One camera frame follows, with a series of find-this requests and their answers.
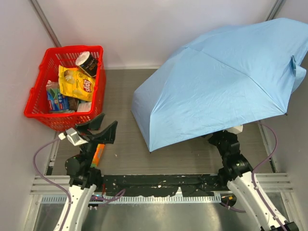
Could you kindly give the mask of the light blue folding umbrella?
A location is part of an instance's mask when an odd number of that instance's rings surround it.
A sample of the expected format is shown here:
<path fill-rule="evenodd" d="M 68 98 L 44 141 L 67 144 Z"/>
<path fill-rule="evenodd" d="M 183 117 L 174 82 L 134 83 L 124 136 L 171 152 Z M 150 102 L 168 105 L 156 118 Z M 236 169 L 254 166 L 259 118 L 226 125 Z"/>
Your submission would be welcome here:
<path fill-rule="evenodd" d="M 288 18 L 221 27 L 180 47 L 133 93 L 148 150 L 285 114 L 307 51 L 308 25 Z"/>

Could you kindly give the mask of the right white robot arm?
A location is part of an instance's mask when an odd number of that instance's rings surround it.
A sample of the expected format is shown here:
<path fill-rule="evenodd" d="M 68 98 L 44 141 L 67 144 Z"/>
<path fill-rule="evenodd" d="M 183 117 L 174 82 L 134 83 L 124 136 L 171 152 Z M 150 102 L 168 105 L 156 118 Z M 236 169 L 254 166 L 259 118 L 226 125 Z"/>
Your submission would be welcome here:
<path fill-rule="evenodd" d="M 228 131 L 213 133 L 208 142 L 217 147 L 223 168 L 218 178 L 235 195 L 255 231 L 297 231 L 295 222 L 290 222 L 275 207 L 256 178 L 255 170 L 241 154 L 237 135 Z"/>

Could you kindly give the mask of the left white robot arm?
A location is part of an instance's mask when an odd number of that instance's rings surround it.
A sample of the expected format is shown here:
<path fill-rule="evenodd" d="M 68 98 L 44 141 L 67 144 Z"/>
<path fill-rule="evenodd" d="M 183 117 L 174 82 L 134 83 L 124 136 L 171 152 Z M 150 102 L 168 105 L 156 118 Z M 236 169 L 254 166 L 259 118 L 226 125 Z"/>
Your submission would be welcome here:
<path fill-rule="evenodd" d="M 65 201 L 56 231 L 79 231 L 86 215 L 88 204 L 93 192 L 103 184 L 101 171 L 92 167 L 92 161 L 100 144 L 113 144 L 118 122 L 115 120 L 98 133 L 92 133 L 101 128 L 104 113 L 94 119 L 76 124 L 73 128 L 59 135 L 61 140 L 68 139 L 78 146 L 79 154 L 68 158 L 65 162 L 66 174 L 70 177 L 68 189 L 64 189 Z"/>

